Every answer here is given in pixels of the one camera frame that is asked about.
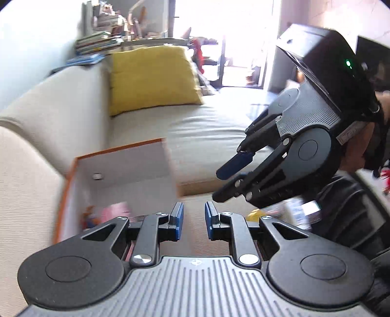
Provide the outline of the person's right hand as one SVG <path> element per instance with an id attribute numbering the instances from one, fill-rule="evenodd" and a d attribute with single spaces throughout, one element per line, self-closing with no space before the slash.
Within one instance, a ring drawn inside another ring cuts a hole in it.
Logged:
<path id="1" fill-rule="evenodd" d="M 385 120 L 389 119 L 389 93 L 376 92 L 378 101 L 380 101 Z M 340 170 L 345 172 L 355 172 L 364 168 L 366 160 L 364 153 L 371 141 L 375 129 L 375 123 L 367 123 L 366 126 L 352 139 L 349 140 L 346 147 L 346 152 L 341 160 Z"/>

